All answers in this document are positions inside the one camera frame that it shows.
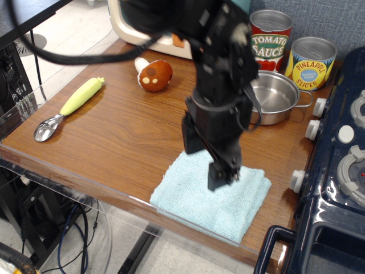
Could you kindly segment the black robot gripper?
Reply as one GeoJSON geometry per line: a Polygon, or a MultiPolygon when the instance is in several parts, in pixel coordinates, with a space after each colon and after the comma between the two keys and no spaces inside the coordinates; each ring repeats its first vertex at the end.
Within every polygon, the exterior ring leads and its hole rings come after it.
{"type": "Polygon", "coordinates": [[[182,120],[182,138],[186,154],[206,150],[209,163],[208,190],[215,191],[238,180],[242,166],[240,137],[248,129],[253,103],[240,96],[222,106],[200,102],[197,96],[186,98],[182,120]]]}

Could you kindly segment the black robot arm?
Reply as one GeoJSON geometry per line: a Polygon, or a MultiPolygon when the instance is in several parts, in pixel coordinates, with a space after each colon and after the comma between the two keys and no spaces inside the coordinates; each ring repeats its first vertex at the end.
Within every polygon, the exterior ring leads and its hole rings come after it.
{"type": "Polygon", "coordinates": [[[259,106],[251,86],[258,65],[250,45],[248,15],[232,1],[121,1],[135,30],[152,37],[176,34],[189,42],[196,86],[185,101],[185,152],[206,150],[211,191],[239,178],[240,137],[259,106]]]}

